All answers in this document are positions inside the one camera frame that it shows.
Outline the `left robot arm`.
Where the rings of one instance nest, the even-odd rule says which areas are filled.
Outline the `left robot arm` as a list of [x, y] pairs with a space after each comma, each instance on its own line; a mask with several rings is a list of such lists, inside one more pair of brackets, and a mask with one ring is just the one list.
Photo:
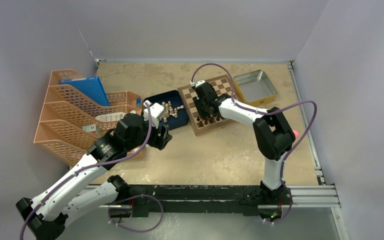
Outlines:
[[145, 146], [163, 150], [173, 138], [170, 127], [161, 124], [155, 113], [137, 115], [128, 113], [98, 138], [80, 161], [62, 178], [34, 198], [23, 197], [16, 208], [23, 218], [19, 239], [29, 229], [37, 240], [55, 240], [71, 223], [101, 205], [133, 203], [137, 198], [150, 198], [149, 194], [131, 193], [131, 187], [119, 175], [113, 175], [97, 189], [80, 192], [93, 180], [108, 172], [116, 164], [130, 159], [128, 152]]

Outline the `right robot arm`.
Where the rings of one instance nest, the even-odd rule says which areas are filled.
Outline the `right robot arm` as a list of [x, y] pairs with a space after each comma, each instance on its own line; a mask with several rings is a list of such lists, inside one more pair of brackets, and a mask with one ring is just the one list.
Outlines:
[[265, 158], [263, 188], [260, 196], [268, 204], [280, 198], [283, 185], [283, 160], [292, 149], [296, 135], [282, 112], [240, 104], [226, 93], [218, 95], [207, 81], [191, 82], [195, 91], [193, 103], [201, 119], [210, 117], [233, 120], [253, 129], [259, 151]]

